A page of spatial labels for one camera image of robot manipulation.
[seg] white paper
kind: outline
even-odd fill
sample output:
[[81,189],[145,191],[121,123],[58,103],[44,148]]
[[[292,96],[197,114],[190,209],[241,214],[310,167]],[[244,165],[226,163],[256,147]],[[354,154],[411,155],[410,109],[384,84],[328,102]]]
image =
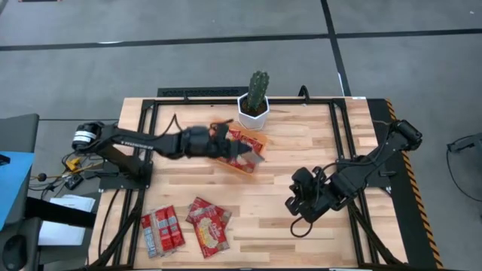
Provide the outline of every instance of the white paper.
[[[95,199],[76,195],[64,195],[61,198],[52,198],[50,202],[90,212]],[[83,227],[44,221],[40,229],[38,245],[82,245],[84,234],[85,228]]]

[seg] yellow black hazard tape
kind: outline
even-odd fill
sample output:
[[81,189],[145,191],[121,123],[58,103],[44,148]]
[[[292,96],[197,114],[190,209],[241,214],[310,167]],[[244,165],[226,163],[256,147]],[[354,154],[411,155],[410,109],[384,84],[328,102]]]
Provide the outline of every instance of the yellow black hazard tape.
[[[397,118],[395,116],[395,111],[393,110],[392,103],[389,100],[386,100],[386,104],[389,107],[390,117],[392,118],[392,120],[396,120]],[[429,238],[429,244],[430,244],[430,247],[432,248],[435,263],[437,264],[438,269],[443,269],[444,265],[442,264],[440,253],[438,252],[437,245],[435,244],[432,228],[430,227],[429,219],[427,218],[427,212],[423,207],[422,196],[420,195],[418,185],[416,184],[416,181],[415,181],[415,174],[413,173],[413,169],[410,164],[410,159],[408,158],[406,151],[402,151],[401,154],[403,155],[403,158],[404,158],[405,168],[407,169],[407,174],[410,178],[410,184],[412,185],[413,194],[415,195],[415,200],[420,211],[420,217],[422,218],[423,226],[425,227],[425,230],[427,232],[427,237]]]

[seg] wooden table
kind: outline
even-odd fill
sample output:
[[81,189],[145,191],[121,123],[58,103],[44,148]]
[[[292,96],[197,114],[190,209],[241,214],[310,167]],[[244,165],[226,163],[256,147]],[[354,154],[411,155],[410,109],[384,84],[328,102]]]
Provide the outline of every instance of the wooden table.
[[[124,100],[119,127],[137,129],[142,100]],[[346,106],[357,154],[367,154],[377,146],[368,104],[364,99],[346,98]],[[357,265],[346,209],[339,212],[330,210],[314,223],[310,235],[298,239],[289,231],[295,217],[284,206],[286,199],[292,196],[288,186],[296,169],[302,166],[312,169],[337,159],[328,106],[271,105],[270,109],[262,132],[269,139],[266,162],[260,165],[254,179],[235,175],[203,158],[168,160],[154,155],[154,174],[151,187],[145,194],[143,212],[161,205],[174,205],[186,245],[168,257],[149,259],[143,235],[139,234],[135,268]],[[217,116],[237,118],[235,105],[162,105],[159,110],[155,134],[165,130],[174,113],[183,127],[208,125]],[[343,138],[340,115],[338,120]],[[128,154],[132,153],[131,148],[119,148]],[[399,260],[406,261],[391,198],[378,188],[368,188],[365,193],[375,232]],[[90,262],[97,259],[100,230],[113,194],[114,191],[102,194],[89,248]],[[203,259],[192,225],[185,222],[187,207],[196,196],[233,212],[226,231],[230,249],[208,259]],[[118,230],[123,201],[124,192],[121,191],[107,220],[102,250]],[[306,229],[307,224],[300,222],[295,231],[304,233]],[[365,261],[368,262],[368,245],[361,228],[360,233]],[[129,241],[130,232],[124,238],[121,263],[127,262]]]

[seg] white pot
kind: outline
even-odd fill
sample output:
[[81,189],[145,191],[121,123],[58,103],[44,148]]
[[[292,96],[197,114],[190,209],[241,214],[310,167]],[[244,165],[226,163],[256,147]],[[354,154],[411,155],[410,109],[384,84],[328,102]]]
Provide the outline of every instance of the white pot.
[[266,111],[263,114],[260,114],[257,117],[252,117],[248,114],[244,114],[241,112],[241,101],[244,97],[246,97],[248,93],[240,96],[238,98],[238,115],[239,115],[239,122],[246,128],[252,130],[261,130],[263,129],[264,122],[268,118],[268,113],[270,113],[270,104],[268,103],[268,98],[265,96],[266,99]]

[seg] food packaging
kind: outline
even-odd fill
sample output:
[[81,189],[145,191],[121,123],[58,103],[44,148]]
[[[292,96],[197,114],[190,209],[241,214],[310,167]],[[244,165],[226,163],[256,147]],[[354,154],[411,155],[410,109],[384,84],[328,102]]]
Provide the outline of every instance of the food packaging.
[[221,219],[209,209],[201,211],[192,217],[194,221],[194,231],[199,242],[204,258],[226,250],[229,248]]
[[227,222],[229,222],[229,219],[231,218],[232,212],[225,210],[221,207],[217,207],[210,202],[205,201],[204,199],[201,199],[199,197],[196,197],[194,199],[194,202],[189,205],[189,212],[188,216],[186,217],[186,221],[188,223],[193,223],[193,217],[200,214],[201,212],[211,212],[212,214],[215,214],[219,216],[219,219],[221,221],[221,227],[222,230],[226,229]]
[[156,243],[154,241],[154,235],[152,234],[152,226],[151,226],[151,216],[144,215],[141,217],[141,224],[144,233],[144,240],[146,247],[148,249],[148,256],[150,258],[155,257],[158,255],[156,249]]
[[162,206],[141,217],[148,256],[170,255],[185,244],[173,206]]
[[238,126],[234,123],[229,124],[229,130],[226,134],[226,139],[240,140],[241,142],[252,147],[252,151],[246,154],[241,154],[232,159],[219,157],[217,162],[247,175],[253,175],[258,167],[258,164],[264,161],[262,154],[266,149],[268,139],[260,132],[254,132],[244,127]]

